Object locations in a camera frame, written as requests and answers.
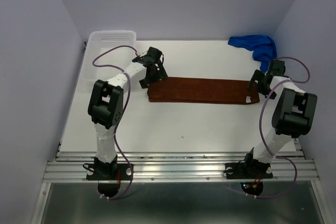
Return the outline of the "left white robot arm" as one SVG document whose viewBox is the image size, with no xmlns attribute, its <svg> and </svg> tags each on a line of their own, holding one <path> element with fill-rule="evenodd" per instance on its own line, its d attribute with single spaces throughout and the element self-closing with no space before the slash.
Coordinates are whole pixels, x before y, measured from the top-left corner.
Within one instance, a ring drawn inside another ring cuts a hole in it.
<svg viewBox="0 0 336 224">
<path fill-rule="evenodd" d="M 135 58 L 126 68 L 111 64 L 97 64 L 97 61 L 119 48 L 130 48 L 135 52 Z M 116 129 L 123 117 L 130 100 L 131 79 L 143 74 L 139 80 L 142 89 L 167 79 L 163 66 L 164 54 L 157 48 L 150 47 L 146 53 L 139 54 L 134 47 L 117 46 L 93 60 L 92 65 L 97 68 L 110 67 L 120 71 L 108 80 L 97 80 L 92 88 L 88 105 L 88 114 L 94 123 L 97 138 L 97 152 L 94 164 L 99 165 L 99 173 L 106 179 L 113 178 L 117 172 L 117 152 L 115 149 Z"/>
</svg>

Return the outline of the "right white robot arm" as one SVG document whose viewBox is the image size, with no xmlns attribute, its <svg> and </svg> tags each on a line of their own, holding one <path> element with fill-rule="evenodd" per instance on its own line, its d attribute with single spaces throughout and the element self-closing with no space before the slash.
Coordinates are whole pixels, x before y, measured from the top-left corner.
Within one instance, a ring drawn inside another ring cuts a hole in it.
<svg viewBox="0 0 336 224">
<path fill-rule="evenodd" d="M 294 81 L 285 72 L 286 66 L 282 58 L 272 60 L 265 73 L 255 70 L 247 86 L 249 90 L 255 89 L 266 98 L 259 116 L 261 143 L 246 154 L 241 165 L 243 174 L 248 177 L 255 176 L 260 170 L 266 171 L 272 159 L 291 139 L 307 135 L 311 130 L 318 97 L 296 86 L 297 83 L 307 83 L 310 72 L 307 70 L 305 81 Z M 269 100 L 276 104 L 271 117 L 271 128 L 264 134 L 262 120 Z"/>
</svg>

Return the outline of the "brown towel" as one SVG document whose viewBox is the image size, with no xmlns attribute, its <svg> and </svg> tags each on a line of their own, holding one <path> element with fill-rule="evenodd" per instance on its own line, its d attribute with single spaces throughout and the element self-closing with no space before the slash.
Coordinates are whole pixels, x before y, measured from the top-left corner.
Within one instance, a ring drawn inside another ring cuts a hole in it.
<svg viewBox="0 0 336 224">
<path fill-rule="evenodd" d="M 150 102 L 250 105 L 259 103 L 256 86 L 249 81 L 168 77 L 149 86 Z"/>
</svg>

